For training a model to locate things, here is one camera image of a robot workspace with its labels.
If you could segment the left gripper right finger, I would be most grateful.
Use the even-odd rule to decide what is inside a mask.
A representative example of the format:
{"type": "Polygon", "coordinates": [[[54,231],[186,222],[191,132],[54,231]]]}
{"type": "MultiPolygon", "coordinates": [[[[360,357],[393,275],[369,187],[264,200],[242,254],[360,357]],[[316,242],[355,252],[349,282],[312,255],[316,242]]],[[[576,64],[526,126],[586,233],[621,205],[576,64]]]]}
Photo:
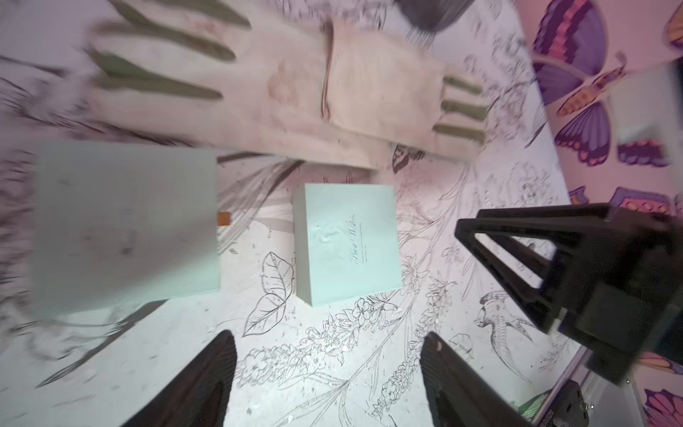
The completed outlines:
{"type": "Polygon", "coordinates": [[[435,426],[528,426],[438,334],[423,341],[420,367],[435,426]]]}

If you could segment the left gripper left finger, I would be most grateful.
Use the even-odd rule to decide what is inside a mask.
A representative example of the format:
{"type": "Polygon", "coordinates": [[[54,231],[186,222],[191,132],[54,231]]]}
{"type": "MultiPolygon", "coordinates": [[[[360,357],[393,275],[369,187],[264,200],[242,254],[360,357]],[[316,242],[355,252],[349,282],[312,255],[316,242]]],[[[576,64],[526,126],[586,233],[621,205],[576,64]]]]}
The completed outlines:
{"type": "Polygon", "coordinates": [[[124,427],[222,426],[237,362],[235,338],[223,330],[124,427]]]}

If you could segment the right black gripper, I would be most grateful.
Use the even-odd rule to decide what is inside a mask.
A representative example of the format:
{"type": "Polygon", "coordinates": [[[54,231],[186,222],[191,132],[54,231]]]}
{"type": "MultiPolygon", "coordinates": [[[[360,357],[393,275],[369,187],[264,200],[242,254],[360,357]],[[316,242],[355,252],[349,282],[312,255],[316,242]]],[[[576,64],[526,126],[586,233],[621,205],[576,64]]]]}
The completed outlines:
{"type": "Polygon", "coordinates": [[[620,384],[645,350],[682,359],[682,220],[608,204],[482,209],[455,237],[541,331],[592,353],[588,368],[620,384]],[[530,286],[484,235],[542,279],[530,286]]]}

